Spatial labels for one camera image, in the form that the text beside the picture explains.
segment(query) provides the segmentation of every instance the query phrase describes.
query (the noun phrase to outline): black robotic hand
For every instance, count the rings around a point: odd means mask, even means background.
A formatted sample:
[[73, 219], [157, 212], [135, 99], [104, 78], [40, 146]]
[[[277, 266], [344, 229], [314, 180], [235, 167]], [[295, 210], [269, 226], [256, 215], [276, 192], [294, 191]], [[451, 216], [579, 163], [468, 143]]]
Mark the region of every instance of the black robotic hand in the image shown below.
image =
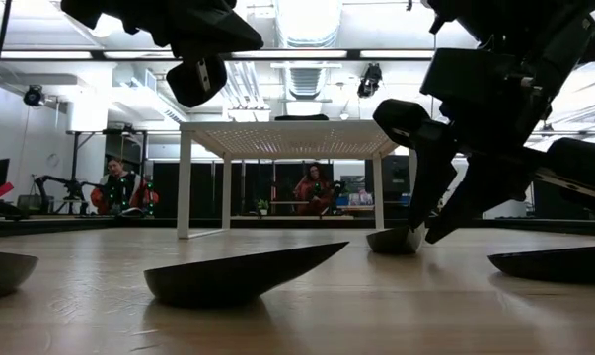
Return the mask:
[[524, 148], [570, 72], [595, 60], [595, 0], [427, 0], [430, 31], [458, 21], [481, 44], [439, 48], [420, 91], [442, 101], [444, 124], [418, 104], [387, 100], [374, 113], [389, 137], [417, 153], [410, 227], [429, 216], [456, 172], [457, 153], [469, 167], [426, 240], [435, 243], [467, 220], [507, 200], [524, 200], [533, 179], [566, 187], [595, 208], [595, 144], [564, 138], [547, 153]]
[[62, 0], [61, 9], [94, 29], [102, 14], [119, 18], [129, 34], [152, 35], [156, 45], [169, 45], [183, 63], [172, 69], [168, 83], [177, 101], [195, 107], [214, 97], [227, 83], [218, 54], [263, 47], [260, 34], [232, 9], [235, 0]]

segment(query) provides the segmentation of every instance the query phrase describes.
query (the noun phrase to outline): desk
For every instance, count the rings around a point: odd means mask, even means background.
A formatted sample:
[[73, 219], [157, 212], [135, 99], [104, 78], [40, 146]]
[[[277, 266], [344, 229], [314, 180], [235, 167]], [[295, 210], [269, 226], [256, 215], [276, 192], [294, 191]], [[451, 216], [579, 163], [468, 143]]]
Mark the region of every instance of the desk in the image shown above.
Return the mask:
[[[398, 144], [392, 142], [373, 120], [281, 122], [184, 122], [181, 162], [191, 162], [191, 143], [222, 157], [224, 161], [222, 229], [231, 227], [231, 166], [241, 159], [371, 159], [374, 161], [376, 228], [385, 228], [383, 214], [382, 158]], [[411, 185], [415, 179], [415, 154], [411, 154]], [[177, 235], [189, 235], [191, 164], [179, 164]]]

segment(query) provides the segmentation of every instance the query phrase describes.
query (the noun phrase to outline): ceiling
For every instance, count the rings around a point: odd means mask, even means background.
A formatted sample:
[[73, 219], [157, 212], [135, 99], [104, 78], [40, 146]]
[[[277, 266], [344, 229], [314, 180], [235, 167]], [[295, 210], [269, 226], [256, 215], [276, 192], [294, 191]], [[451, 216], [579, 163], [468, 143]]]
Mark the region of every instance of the ceiling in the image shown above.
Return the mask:
[[[150, 35], [140, 32], [128, 35], [113, 28], [106, 36], [95, 36], [58, 10], [59, 0], [14, 0], [12, 17], [6, 38], [6, 49], [107, 49], [143, 50], [156, 48]], [[412, 11], [406, 11], [407, 0], [343, 0], [340, 11], [340, 26], [336, 36], [336, 47], [359, 49], [424, 49], [435, 47], [473, 48], [477, 44], [463, 28], [456, 23], [445, 25], [438, 36], [428, 32], [433, 21], [431, 10], [415, 4]], [[3, 2], [0, 1], [0, 15]], [[241, 0], [236, 8], [264, 39], [266, 48], [281, 46], [278, 39], [273, 0]], [[279, 63], [254, 61], [255, 76], [263, 102], [271, 116], [287, 113], [287, 95], [283, 69], [274, 69]], [[428, 61], [387, 61], [380, 63], [383, 71], [383, 85], [370, 99], [357, 98], [359, 77], [367, 62], [343, 61], [329, 63], [335, 68], [327, 69], [325, 83], [317, 96], [317, 110], [331, 119], [341, 115], [349, 119], [371, 119], [376, 106], [384, 99], [395, 98], [419, 102], [433, 117], [439, 117], [439, 102], [419, 93], [419, 86], [428, 68]], [[152, 72], [158, 79], [157, 89], [169, 99], [176, 100], [167, 84], [165, 74], [176, 64], [168, 62], [135, 62], [117, 66], [132, 72]], [[80, 77], [87, 86], [98, 86], [98, 73], [114, 68], [114, 63], [95, 62], [4, 62], [3, 76], [19, 77], [25, 74], [73, 74]], [[238, 87], [244, 83], [236, 78]], [[112, 95], [110, 120], [131, 121], [146, 125], [150, 129], [171, 129], [172, 123], [159, 118], [159, 114], [137, 106], [137, 100], [120, 99]], [[223, 109], [230, 105], [226, 94], [217, 95], [208, 103], [189, 109], [172, 104], [188, 119], [205, 119], [211, 116], [223, 117]], [[554, 101], [554, 113], [549, 122], [555, 131], [584, 133], [583, 139], [595, 141], [595, 63], [578, 68], [571, 74], [560, 95]], [[534, 148], [546, 150], [560, 135], [550, 137], [533, 136], [529, 142]]]

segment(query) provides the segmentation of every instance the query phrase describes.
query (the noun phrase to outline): potted plant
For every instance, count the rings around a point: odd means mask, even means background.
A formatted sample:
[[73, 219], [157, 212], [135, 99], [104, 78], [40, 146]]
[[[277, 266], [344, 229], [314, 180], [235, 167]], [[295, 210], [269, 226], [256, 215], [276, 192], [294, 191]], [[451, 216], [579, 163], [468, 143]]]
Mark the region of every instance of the potted plant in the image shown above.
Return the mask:
[[261, 216], [268, 215], [268, 201], [258, 200], [258, 211]]

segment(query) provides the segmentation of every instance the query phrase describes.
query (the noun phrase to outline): person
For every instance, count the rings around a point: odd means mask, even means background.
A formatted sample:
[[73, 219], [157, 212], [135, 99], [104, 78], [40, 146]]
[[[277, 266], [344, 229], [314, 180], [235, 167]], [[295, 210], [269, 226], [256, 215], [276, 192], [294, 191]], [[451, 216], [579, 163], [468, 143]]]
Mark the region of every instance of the person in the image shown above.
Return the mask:
[[313, 163], [308, 167], [307, 174], [295, 186], [293, 194], [298, 201], [309, 202], [297, 206], [298, 214], [319, 216], [326, 212], [332, 202], [333, 192], [321, 165]]
[[[91, 202], [98, 208], [98, 214], [116, 214], [126, 208], [142, 207], [148, 203], [151, 191], [147, 190], [146, 180], [133, 172], [127, 172], [123, 161], [119, 158], [111, 158], [107, 162], [108, 174], [100, 179], [100, 185], [109, 188], [109, 191], [101, 191], [95, 188], [91, 192]], [[159, 202], [159, 196], [152, 192], [153, 202]]]

